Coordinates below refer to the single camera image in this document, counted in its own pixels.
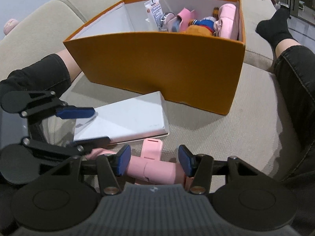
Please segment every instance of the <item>open box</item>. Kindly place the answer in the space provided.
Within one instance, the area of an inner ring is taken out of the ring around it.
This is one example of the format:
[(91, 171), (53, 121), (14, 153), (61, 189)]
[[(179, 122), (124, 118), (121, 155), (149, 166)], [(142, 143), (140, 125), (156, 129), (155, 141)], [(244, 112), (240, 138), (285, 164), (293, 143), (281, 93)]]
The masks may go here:
[(239, 8), (238, 40), (152, 32), (144, 2), (122, 0), (70, 35), (64, 45), (91, 81), (142, 94), (160, 91), (166, 100), (228, 114), (245, 53), (240, 0), (160, 0), (163, 12)]

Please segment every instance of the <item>black jeans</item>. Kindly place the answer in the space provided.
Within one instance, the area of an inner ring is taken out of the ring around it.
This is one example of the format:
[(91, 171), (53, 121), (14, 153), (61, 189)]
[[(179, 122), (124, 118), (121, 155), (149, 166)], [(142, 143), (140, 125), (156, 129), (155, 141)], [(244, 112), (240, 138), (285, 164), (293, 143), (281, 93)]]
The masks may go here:
[[(276, 60), (274, 73), (304, 149), (303, 159), (297, 161), (292, 173), (282, 182), (298, 200), (292, 226), (302, 235), (308, 235), (315, 229), (315, 55), (304, 46), (290, 47)], [(7, 80), (1, 81), (0, 101), (11, 90), (53, 90), (60, 97), (69, 86), (70, 76), (65, 64), (52, 54), (12, 72)], [(0, 198), (0, 210), (3, 210), (1, 203), (5, 206), (7, 202), (6, 198)], [(3, 226), (0, 220), (0, 231)]]

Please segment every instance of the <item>beige sofa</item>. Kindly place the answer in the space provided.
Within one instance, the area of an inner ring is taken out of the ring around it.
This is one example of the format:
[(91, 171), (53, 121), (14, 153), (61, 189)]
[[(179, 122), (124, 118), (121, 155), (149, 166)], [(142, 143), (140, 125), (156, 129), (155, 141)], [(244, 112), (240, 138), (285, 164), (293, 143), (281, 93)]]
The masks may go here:
[[(118, 1), (52, 0), (44, 4), (0, 41), (1, 79), (12, 70), (62, 50), (62, 41), (68, 35)], [(171, 133), (163, 139), (163, 159), (175, 158), (176, 148), (185, 144), (193, 153), (206, 153), (215, 159), (237, 155), (264, 173), (281, 179), (299, 159), (300, 144), (271, 73), (272, 49), (255, 32), (257, 23), (269, 19), (275, 9), (270, 0), (242, 0), (242, 7), (246, 52), (230, 113), (221, 116), (167, 102)], [(91, 83), (81, 73), (61, 99), (77, 106), (98, 107), (137, 95)], [(73, 126), (73, 120), (55, 117), (43, 123), (49, 142), (60, 145), (71, 140)], [(139, 155), (141, 143), (131, 146), (133, 154)], [(223, 183), (221, 177), (215, 178), (212, 190)]]

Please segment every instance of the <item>white box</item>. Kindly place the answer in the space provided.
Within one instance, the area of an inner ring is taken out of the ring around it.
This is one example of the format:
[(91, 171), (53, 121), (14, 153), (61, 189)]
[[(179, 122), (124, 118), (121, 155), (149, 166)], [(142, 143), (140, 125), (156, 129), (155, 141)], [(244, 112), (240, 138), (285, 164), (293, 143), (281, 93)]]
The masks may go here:
[(101, 106), (92, 118), (77, 119), (73, 140), (108, 136), (114, 144), (168, 135), (166, 114), (159, 91)]

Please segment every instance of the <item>black sock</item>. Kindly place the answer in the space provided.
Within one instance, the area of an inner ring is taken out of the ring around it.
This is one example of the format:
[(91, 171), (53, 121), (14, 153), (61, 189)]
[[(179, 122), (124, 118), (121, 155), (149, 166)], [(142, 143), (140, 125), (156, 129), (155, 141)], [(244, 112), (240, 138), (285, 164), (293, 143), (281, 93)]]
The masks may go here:
[(287, 19), (289, 15), (290, 13), (288, 9), (280, 8), (270, 20), (263, 20), (258, 23), (256, 33), (276, 49), (276, 46), (282, 40), (293, 39), (288, 30)]

